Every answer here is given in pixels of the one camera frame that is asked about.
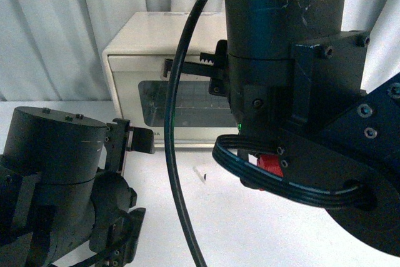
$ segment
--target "black cylinder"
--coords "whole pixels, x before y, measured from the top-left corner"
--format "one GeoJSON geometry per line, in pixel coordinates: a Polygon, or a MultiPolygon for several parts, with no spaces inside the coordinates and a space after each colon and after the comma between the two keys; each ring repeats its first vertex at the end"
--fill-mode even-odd
{"type": "Polygon", "coordinates": [[[225,0],[228,52],[287,59],[291,43],[341,31],[344,0],[225,0]]]}
{"type": "Polygon", "coordinates": [[[39,173],[34,204],[49,211],[52,231],[78,224],[89,205],[107,126],[81,114],[14,110],[4,148],[14,168],[39,173]]]}
{"type": "Polygon", "coordinates": [[[272,129],[291,115],[292,45],[339,33],[344,0],[225,4],[232,113],[242,134],[259,136],[260,128],[272,129]]]}

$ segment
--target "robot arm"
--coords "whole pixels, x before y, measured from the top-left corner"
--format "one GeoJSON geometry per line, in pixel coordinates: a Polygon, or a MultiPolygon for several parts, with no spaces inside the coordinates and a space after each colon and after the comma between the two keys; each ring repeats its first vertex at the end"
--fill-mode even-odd
{"type": "Polygon", "coordinates": [[[202,55],[214,66],[182,66],[211,77],[209,92],[227,97],[237,122],[239,135],[217,139],[215,160],[246,186],[326,208],[353,236],[400,256],[400,74],[361,90],[370,38],[341,31],[344,0],[225,2],[227,41],[202,55]]]}
{"type": "Polygon", "coordinates": [[[54,267],[88,240],[97,255],[77,267],[130,263],[146,210],[128,213],[137,194],[121,174],[127,150],[154,152],[153,132],[48,108],[16,108],[12,118],[0,157],[0,263],[54,267]]]}

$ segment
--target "white tabletop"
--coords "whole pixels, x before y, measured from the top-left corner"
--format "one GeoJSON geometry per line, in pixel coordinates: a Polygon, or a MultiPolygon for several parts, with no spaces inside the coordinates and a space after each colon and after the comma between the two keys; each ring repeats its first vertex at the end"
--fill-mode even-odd
{"type": "MultiPolygon", "coordinates": [[[[16,106],[114,118],[110,101],[0,103],[0,153],[16,106]]],[[[323,210],[247,189],[216,164],[211,149],[177,152],[192,225],[208,266],[390,267],[400,258],[377,251],[342,229],[323,210]]],[[[127,266],[194,266],[169,188],[163,149],[129,153],[125,178],[147,208],[135,260],[127,266]]],[[[90,256],[87,245],[60,259],[69,266],[90,256]]]]}

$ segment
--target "hex screw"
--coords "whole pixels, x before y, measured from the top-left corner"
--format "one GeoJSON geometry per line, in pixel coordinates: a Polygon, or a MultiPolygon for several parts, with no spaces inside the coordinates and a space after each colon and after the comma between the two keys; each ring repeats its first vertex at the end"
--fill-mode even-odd
{"type": "Polygon", "coordinates": [[[377,137],[377,130],[374,128],[366,128],[364,130],[364,135],[365,137],[367,137],[368,139],[375,139],[377,137]]]}
{"type": "Polygon", "coordinates": [[[369,36],[362,35],[357,38],[357,46],[360,47],[368,47],[370,42],[371,38],[369,36]]]}
{"type": "Polygon", "coordinates": [[[261,99],[255,99],[251,105],[254,109],[259,109],[263,106],[263,101],[261,99]]]}
{"type": "Polygon", "coordinates": [[[391,84],[387,90],[388,95],[393,99],[400,98],[400,83],[391,84]]]}
{"type": "Polygon", "coordinates": [[[333,55],[332,46],[323,46],[322,47],[322,56],[326,59],[330,59],[333,55]]]}
{"type": "Polygon", "coordinates": [[[281,166],[282,166],[283,168],[287,168],[287,167],[289,166],[289,162],[286,161],[285,159],[283,159],[283,160],[281,161],[281,166]]]}
{"type": "Polygon", "coordinates": [[[358,106],[357,113],[362,118],[368,118],[373,115],[374,110],[368,104],[364,103],[358,106]]]}
{"type": "Polygon", "coordinates": [[[284,149],[283,147],[280,146],[280,147],[277,148],[276,152],[278,153],[278,155],[281,156],[282,154],[284,154],[285,149],[284,149]]]}

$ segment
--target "black cable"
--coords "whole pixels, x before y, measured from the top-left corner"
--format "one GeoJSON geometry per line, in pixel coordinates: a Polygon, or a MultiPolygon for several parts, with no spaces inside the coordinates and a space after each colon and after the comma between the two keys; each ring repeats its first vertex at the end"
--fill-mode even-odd
{"type": "Polygon", "coordinates": [[[125,212],[123,210],[120,210],[119,214],[121,215],[122,218],[124,218],[125,221],[127,221],[129,223],[129,227],[126,231],[126,234],[122,237],[122,239],[118,240],[117,242],[112,244],[110,247],[107,247],[106,249],[95,254],[94,256],[91,256],[90,258],[85,259],[84,261],[81,261],[80,263],[77,263],[70,267],[90,267],[90,266],[100,262],[102,259],[105,259],[108,256],[110,256],[111,253],[113,253],[114,251],[123,247],[129,241],[129,239],[131,239],[133,231],[134,231],[134,220],[132,219],[131,215],[129,215],[127,212],[125,212]]]}
{"type": "Polygon", "coordinates": [[[165,154],[169,175],[169,182],[171,184],[172,195],[174,196],[174,202],[181,222],[183,233],[186,238],[187,245],[189,246],[193,260],[196,266],[207,266],[203,258],[198,242],[194,235],[192,224],[188,209],[186,208],[181,184],[179,181],[178,168],[176,166],[175,147],[174,147],[174,113],[176,105],[176,94],[178,91],[179,80],[186,57],[186,53],[189,48],[189,43],[192,38],[194,28],[201,15],[201,11],[206,5],[207,0],[197,0],[194,4],[192,11],[187,17],[185,27],[183,29],[177,51],[175,54],[174,61],[171,67],[171,74],[169,77],[167,96],[166,96],[166,110],[164,120],[164,141],[165,141],[165,154]]]}
{"type": "Polygon", "coordinates": [[[371,204],[371,194],[365,185],[354,183],[340,190],[323,190],[285,181],[284,178],[269,173],[236,156],[229,149],[242,149],[260,153],[270,153],[265,142],[254,138],[226,134],[217,138],[212,156],[223,168],[239,176],[248,183],[273,194],[310,206],[325,209],[362,207],[371,204]]]}

